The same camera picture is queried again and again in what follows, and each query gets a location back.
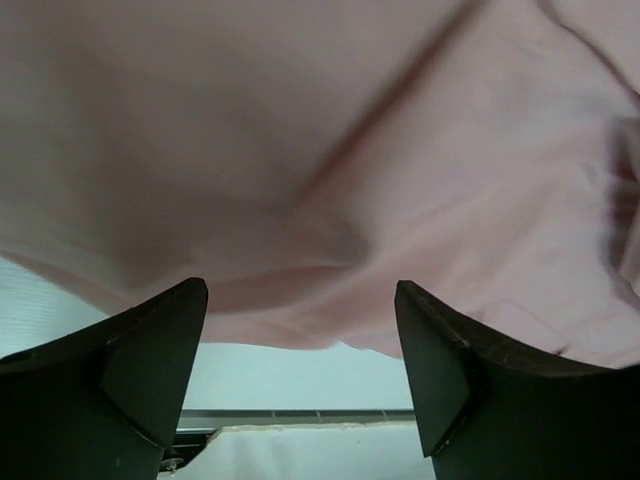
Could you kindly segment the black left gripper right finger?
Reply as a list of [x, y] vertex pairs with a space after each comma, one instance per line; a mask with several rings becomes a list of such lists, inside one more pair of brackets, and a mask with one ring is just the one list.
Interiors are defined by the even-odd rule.
[[417, 284], [395, 314], [424, 455], [440, 479], [635, 479], [639, 369], [544, 352]]

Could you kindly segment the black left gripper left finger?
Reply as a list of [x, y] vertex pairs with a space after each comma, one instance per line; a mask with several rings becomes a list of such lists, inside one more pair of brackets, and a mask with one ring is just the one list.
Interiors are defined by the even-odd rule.
[[174, 440], [208, 289], [189, 278], [1, 360], [4, 479], [154, 479]]

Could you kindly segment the pink trousers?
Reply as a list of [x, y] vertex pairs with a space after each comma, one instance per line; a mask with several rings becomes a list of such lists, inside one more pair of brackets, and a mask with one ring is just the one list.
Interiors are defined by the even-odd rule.
[[5, 1], [1, 254], [208, 342], [400, 353], [411, 280], [639, 359], [635, 1]]

